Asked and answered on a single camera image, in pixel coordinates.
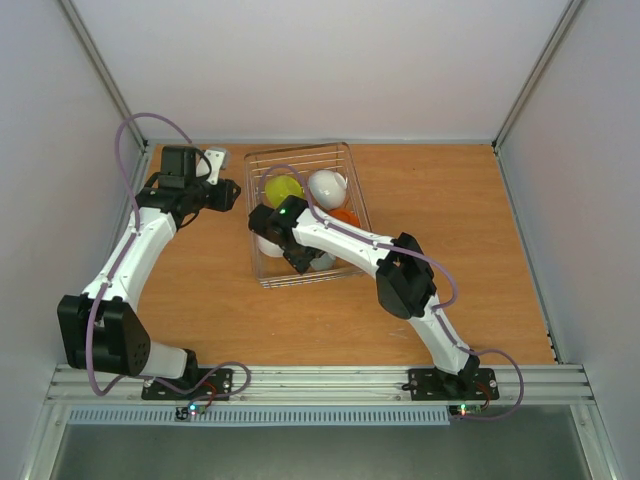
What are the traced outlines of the grey speckled bowl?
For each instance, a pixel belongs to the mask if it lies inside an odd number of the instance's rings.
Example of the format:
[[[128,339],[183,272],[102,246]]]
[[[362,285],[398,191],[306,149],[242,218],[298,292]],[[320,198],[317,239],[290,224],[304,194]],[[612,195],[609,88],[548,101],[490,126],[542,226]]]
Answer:
[[[310,266],[314,271],[331,270],[334,267],[336,257],[330,253],[323,252],[310,262]]]

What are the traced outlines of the green white bowl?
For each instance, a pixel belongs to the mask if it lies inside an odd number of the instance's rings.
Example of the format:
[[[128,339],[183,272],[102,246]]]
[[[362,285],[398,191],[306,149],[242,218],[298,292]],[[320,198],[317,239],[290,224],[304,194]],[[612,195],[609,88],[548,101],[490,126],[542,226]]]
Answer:
[[[301,184],[288,175],[270,178],[265,184],[265,195],[273,208],[278,208],[289,196],[305,198]]]

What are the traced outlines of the white ceramic bowl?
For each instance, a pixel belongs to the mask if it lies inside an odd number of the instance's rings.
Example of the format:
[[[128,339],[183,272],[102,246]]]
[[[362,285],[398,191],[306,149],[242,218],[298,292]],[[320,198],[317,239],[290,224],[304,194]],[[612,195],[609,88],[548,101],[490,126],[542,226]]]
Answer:
[[[325,210],[340,208],[347,195],[347,180],[333,170],[318,170],[308,179],[315,201]]]

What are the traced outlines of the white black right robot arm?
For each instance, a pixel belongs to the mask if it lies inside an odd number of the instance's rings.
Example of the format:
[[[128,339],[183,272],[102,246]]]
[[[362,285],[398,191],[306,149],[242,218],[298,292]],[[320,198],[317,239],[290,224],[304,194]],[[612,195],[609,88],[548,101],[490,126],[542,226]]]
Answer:
[[[450,280],[451,298],[439,300],[433,271],[439,265],[424,255],[413,236],[402,233],[393,238],[361,230],[296,196],[287,197],[277,208],[257,205],[249,214],[248,227],[278,246],[300,275],[321,255],[330,254],[371,276],[381,307],[408,321],[429,350],[436,389],[454,399],[475,387],[480,361],[444,312],[457,299],[457,286]]]

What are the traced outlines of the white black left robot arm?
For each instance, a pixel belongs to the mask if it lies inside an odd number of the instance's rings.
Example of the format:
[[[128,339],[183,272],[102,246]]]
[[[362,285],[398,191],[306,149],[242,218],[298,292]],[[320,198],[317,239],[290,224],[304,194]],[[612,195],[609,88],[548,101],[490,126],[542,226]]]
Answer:
[[[232,209],[241,189],[220,176],[230,161],[223,148],[170,145],[161,167],[135,197],[126,230],[94,280],[66,295],[57,315],[68,364],[126,377],[162,377],[179,398],[195,395],[200,371],[186,350],[151,339],[137,316],[143,288],[176,233],[204,210]]]

